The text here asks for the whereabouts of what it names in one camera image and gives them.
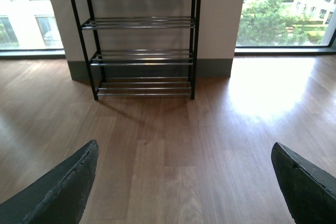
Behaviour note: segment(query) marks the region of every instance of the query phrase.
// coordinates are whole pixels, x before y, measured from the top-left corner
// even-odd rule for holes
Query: shelf
[[[103,50],[90,60],[91,66],[158,66],[193,64],[189,49]]]
[[[95,18],[81,25],[83,30],[98,29],[153,29],[153,28],[195,28],[195,19],[180,17],[116,17]]]
[[[190,96],[191,83],[187,77],[111,78],[102,82],[97,95],[101,96]]]
[[[84,22],[80,21],[76,0],[71,0],[95,100],[103,96],[184,96],[192,100],[195,98],[201,0],[191,0],[189,16],[164,16],[166,12],[160,10],[162,16],[129,17],[132,14],[125,10],[126,17],[98,18],[94,14],[92,0],[86,0],[86,2],[89,16]],[[185,49],[186,43],[175,43],[175,41],[179,42],[177,38],[174,44],[183,48],[101,50],[104,47],[113,49],[106,41],[104,45],[100,43],[100,37],[108,33],[101,32],[104,29],[188,29],[189,44]],[[85,30],[88,30],[86,33],[91,31],[96,44],[96,53],[91,58],[88,56],[84,38]],[[150,38],[154,34],[156,33],[148,33],[146,36]],[[171,44],[167,41],[164,47],[170,47]]]

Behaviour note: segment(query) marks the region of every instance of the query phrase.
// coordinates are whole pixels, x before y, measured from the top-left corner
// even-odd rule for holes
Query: gray baseboard
[[[233,59],[198,59],[197,60],[197,77],[230,77]],[[88,73],[84,61],[69,61],[68,62],[71,78],[73,80],[86,80]],[[95,79],[100,78],[99,67],[92,69],[92,75]],[[150,77],[150,76],[185,76],[187,68],[185,66],[148,66],[144,67],[118,67],[112,71],[111,68],[106,68],[107,77]]]

